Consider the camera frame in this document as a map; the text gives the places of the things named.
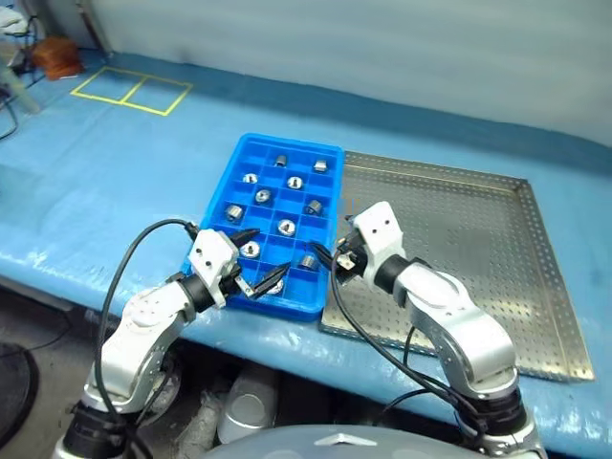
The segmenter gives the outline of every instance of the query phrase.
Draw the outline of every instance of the metal cylinder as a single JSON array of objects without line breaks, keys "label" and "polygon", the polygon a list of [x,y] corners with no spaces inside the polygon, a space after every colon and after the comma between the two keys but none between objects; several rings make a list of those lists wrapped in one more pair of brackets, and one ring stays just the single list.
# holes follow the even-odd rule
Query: metal cylinder
[{"label": "metal cylinder", "polygon": [[274,161],[274,165],[276,167],[286,167],[287,166],[287,157],[285,155],[278,155],[276,157],[276,161]]},{"label": "metal cylinder", "polygon": [[280,279],[278,282],[276,282],[276,285],[274,285],[271,289],[268,290],[267,295],[280,294],[284,286],[285,286],[285,283],[283,282],[283,279]]},{"label": "metal cylinder", "polygon": [[290,177],[287,180],[287,186],[292,189],[301,189],[304,185],[304,182],[299,177]]},{"label": "metal cylinder", "polygon": [[236,204],[232,204],[226,208],[226,218],[232,223],[239,222],[243,213],[244,211],[242,208]]},{"label": "metal cylinder", "polygon": [[313,199],[304,210],[311,215],[321,215],[323,213],[323,204]]},{"label": "metal cylinder", "polygon": [[282,219],[278,222],[278,232],[283,236],[293,236],[295,234],[295,223],[288,218]]},{"label": "metal cylinder", "polygon": [[327,162],[325,160],[317,160],[315,165],[313,166],[315,172],[324,173],[327,172]]},{"label": "metal cylinder", "polygon": [[256,184],[257,183],[257,174],[245,174],[242,178],[242,181],[246,184]]},{"label": "metal cylinder", "polygon": [[245,258],[259,258],[259,253],[261,253],[261,248],[255,241],[249,241],[240,248],[240,254]]},{"label": "metal cylinder", "polygon": [[272,193],[265,188],[260,189],[255,193],[255,202],[257,204],[266,204],[272,198]]},{"label": "metal cylinder", "polygon": [[312,255],[304,255],[297,264],[302,270],[316,271],[318,268],[318,261]]}]

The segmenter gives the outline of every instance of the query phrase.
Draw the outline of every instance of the table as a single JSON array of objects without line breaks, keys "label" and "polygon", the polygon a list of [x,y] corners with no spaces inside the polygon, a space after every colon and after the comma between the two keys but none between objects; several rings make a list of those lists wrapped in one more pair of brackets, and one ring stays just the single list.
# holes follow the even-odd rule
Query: table
[{"label": "table", "polygon": [[[612,360],[606,352],[612,344],[606,333],[612,215],[605,211],[612,202],[610,148],[318,88],[114,57],[115,67],[194,84],[169,116],[160,117],[70,96],[102,64],[95,55],[86,61],[86,76],[34,85],[31,91],[43,112],[23,119],[12,139],[0,144],[0,276],[5,282],[99,309],[132,238],[167,216],[199,221],[235,143],[250,131],[526,178],[597,380],[523,378],[520,386],[547,448],[612,455]],[[143,89],[152,98],[162,91]],[[118,314],[133,293],[175,273],[188,247],[179,229],[152,235],[128,267],[112,311]],[[209,310],[185,336],[379,402],[414,387],[364,343],[322,334],[314,323]],[[442,375],[435,359],[414,356],[413,361],[422,371]],[[450,409],[431,396],[409,406],[453,422]]]}]

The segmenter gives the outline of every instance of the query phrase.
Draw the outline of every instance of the perforated metal tray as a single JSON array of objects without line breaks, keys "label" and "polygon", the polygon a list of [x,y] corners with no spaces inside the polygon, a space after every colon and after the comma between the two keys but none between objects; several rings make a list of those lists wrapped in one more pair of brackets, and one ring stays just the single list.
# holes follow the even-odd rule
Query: perforated metal tray
[{"label": "perforated metal tray", "polygon": [[[391,203],[408,257],[463,281],[474,302],[514,341],[524,374],[592,380],[593,368],[576,315],[526,180],[347,152],[338,234],[344,214]],[[383,343],[402,347],[409,323],[389,295],[360,279],[343,288],[356,319]],[[321,329],[356,337],[328,295]],[[419,333],[414,348],[431,353]]]}]

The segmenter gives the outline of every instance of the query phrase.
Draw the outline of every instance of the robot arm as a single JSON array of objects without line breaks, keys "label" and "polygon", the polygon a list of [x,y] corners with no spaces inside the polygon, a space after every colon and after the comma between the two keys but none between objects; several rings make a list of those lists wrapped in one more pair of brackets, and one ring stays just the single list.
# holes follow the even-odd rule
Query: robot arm
[{"label": "robot arm", "polygon": [[75,418],[57,442],[54,458],[119,457],[126,448],[127,429],[145,407],[158,379],[165,352],[198,313],[222,308],[230,295],[257,299],[288,271],[289,264],[267,273],[255,286],[241,276],[238,247],[258,229],[228,237],[200,230],[188,255],[193,273],[178,275],[162,287],[134,295],[125,305],[117,331],[102,347],[104,389],[120,420],[109,413],[92,367]]},{"label": "robot arm", "polygon": [[[465,286],[415,258],[408,261],[403,233],[387,202],[349,218],[352,231],[339,241],[337,278],[361,275],[406,308],[410,322],[433,343],[452,389],[479,413],[458,409],[460,428],[472,446],[490,456],[533,451],[546,457],[536,425],[521,401],[512,340],[478,308]],[[331,256],[314,245],[328,267]],[[486,431],[479,428],[485,420]]]}]

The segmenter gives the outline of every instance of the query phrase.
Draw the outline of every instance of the black cable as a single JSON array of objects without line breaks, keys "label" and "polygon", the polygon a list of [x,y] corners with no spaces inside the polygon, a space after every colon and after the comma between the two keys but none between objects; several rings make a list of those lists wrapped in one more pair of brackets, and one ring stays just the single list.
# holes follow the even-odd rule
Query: black cable
[{"label": "black cable", "polygon": [[408,366],[408,352],[410,351],[410,342],[412,341],[412,335],[414,335],[414,332],[416,331],[416,328],[413,326],[410,327],[410,330],[408,331],[408,336],[405,337],[405,344],[404,344],[404,355],[402,356],[402,363],[406,366]]},{"label": "black cable", "polygon": [[0,141],[4,140],[5,138],[7,138],[8,136],[12,135],[16,130],[17,127],[19,126],[19,121],[17,121],[17,116],[15,115],[14,110],[11,107],[11,104],[9,103],[8,99],[5,99],[2,102],[2,105],[7,107],[7,110],[9,111],[9,115],[11,115],[11,119],[12,119],[12,128],[9,129],[7,132],[5,132],[4,134],[2,134],[0,136]]},{"label": "black cable", "polygon": [[73,329],[73,323],[72,321],[68,318],[68,315],[61,311],[62,313],[62,317],[64,319],[64,321],[66,322],[66,327],[64,328],[64,330],[62,330],[59,334],[57,334],[57,336],[43,344],[38,344],[36,346],[33,347],[29,347],[27,349],[20,349],[18,351],[14,351],[14,352],[8,352],[7,354],[3,354],[2,356],[0,356],[0,359],[4,359],[6,357],[10,357],[10,356],[15,356],[17,354],[21,354],[22,352],[32,352],[32,351],[37,351],[39,349],[44,349],[45,347],[49,347],[54,345],[55,343],[57,343],[58,341],[60,341],[62,338],[64,338],[66,335],[68,335],[68,333],[70,333],[70,331]]},{"label": "black cable", "polygon": [[146,413],[151,409],[151,406],[153,406],[153,404],[160,397],[160,395],[162,395],[162,392],[164,392],[165,385],[168,384],[168,381],[170,381],[170,377],[172,376],[173,372],[174,372],[174,360],[168,359],[168,364],[165,368],[165,375],[164,375],[164,378],[162,379],[162,383],[157,389],[155,389],[155,392],[151,394],[151,397],[149,397],[149,400],[146,401],[146,404],[144,405],[144,408],[142,409],[141,414],[139,415],[139,417],[136,419],[136,422],[134,423],[136,428],[141,426],[142,421],[144,421],[144,417],[146,416]]},{"label": "black cable", "polygon": [[[344,301],[342,300],[339,293],[339,285],[338,280],[336,279],[336,271],[338,268],[338,257],[340,256],[340,252],[336,251],[334,254],[334,258],[332,259],[332,266],[330,270],[331,275],[331,283],[332,283],[332,293],[334,294],[334,300],[338,304],[338,307],[344,317],[349,321],[349,323],[353,326],[353,328],[360,334],[360,336],[370,344],[379,354],[381,354],[385,359],[387,359],[391,364],[393,364],[396,368],[398,368],[402,373],[407,375],[412,381],[416,382],[418,385],[423,388],[429,390],[432,394],[452,405],[455,409],[459,409],[460,406],[463,407],[466,411],[470,413],[476,419],[482,419],[482,415],[476,410],[476,408],[461,394],[459,394],[456,390],[443,382],[439,382],[438,380],[431,378],[428,375],[425,375],[421,372],[413,370],[412,368],[404,365],[400,361],[398,361],[390,352],[388,352],[381,344],[375,341],[364,329],[360,326],[360,324],[355,320],[353,315],[348,311],[346,306],[344,305]],[[482,426],[478,426],[478,431],[483,430]]]},{"label": "black cable", "polygon": [[372,426],[377,426],[384,418],[384,415],[388,413],[391,409],[395,408],[401,402],[411,399],[412,397],[416,397],[417,395],[427,394],[429,391],[427,389],[417,389],[411,392],[407,392],[400,397],[393,399],[393,401],[389,402],[379,413],[379,415],[372,422]]},{"label": "black cable", "polygon": [[[165,225],[182,225],[183,227],[185,227],[187,233],[189,234],[192,228],[192,225],[185,220],[182,220],[179,218],[168,218],[165,220],[161,220],[157,223],[154,223],[153,225],[150,225],[147,228],[143,229],[141,233],[136,237],[136,239],[134,239],[132,244],[130,244],[130,246],[127,248],[127,251],[125,251],[123,258],[121,259],[121,262],[117,266],[115,275],[113,275],[113,280],[111,280],[111,285],[108,288],[108,291],[106,293],[106,298],[104,299],[104,303],[102,304],[102,311],[101,311],[100,323],[99,323],[99,328],[98,328],[98,340],[96,344],[96,356],[94,358],[94,377],[96,379],[96,386],[98,387],[99,395],[104,401],[104,405],[106,406],[106,409],[108,410],[109,413],[111,413],[111,415],[119,423],[124,423],[124,419],[120,416],[120,414],[117,412],[117,410],[113,406],[113,402],[111,401],[110,395],[108,394],[108,391],[106,390],[106,387],[104,386],[104,379],[102,378],[102,346],[104,344],[104,339],[106,338],[106,325],[108,322],[108,315],[110,312],[111,301],[113,300],[113,296],[115,295],[115,290],[117,289],[117,285],[119,284],[121,276],[123,275],[123,272],[125,271],[125,267],[127,266],[127,263],[130,261],[130,258],[134,254],[134,251],[136,250],[138,245],[151,232]],[[126,434],[129,440],[131,440],[138,447],[138,449],[141,451],[144,457],[147,459],[152,459],[153,455],[151,454],[151,451],[146,446],[144,441],[138,436],[136,430],[132,429],[131,426],[127,426],[125,431],[126,431]]]}]

